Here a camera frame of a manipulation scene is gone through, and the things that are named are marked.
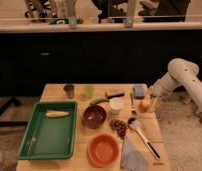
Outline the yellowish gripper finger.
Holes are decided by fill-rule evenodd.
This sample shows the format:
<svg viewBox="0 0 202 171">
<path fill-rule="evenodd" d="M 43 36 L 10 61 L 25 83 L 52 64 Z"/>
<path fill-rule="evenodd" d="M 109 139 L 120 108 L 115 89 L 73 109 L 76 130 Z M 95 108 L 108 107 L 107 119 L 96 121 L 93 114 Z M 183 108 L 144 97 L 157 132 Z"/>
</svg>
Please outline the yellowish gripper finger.
<svg viewBox="0 0 202 171">
<path fill-rule="evenodd" d="M 160 100 L 157 97 L 152 98 L 149 110 L 155 111 L 159 107 L 159 105 L 160 105 Z"/>
</svg>

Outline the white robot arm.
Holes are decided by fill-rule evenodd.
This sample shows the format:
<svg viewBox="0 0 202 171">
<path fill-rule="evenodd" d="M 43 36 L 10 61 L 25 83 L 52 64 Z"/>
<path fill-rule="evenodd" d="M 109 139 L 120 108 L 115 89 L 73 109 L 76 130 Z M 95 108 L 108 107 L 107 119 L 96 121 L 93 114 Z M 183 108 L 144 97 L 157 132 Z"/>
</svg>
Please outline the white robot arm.
<svg viewBox="0 0 202 171">
<path fill-rule="evenodd" d="M 153 84 L 153 94 L 162 97 L 183 86 L 197 105 L 196 113 L 202 113 L 202 82 L 197 78 L 197 64 L 181 58 L 172 59 L 167 73 Z"/>
</svg>

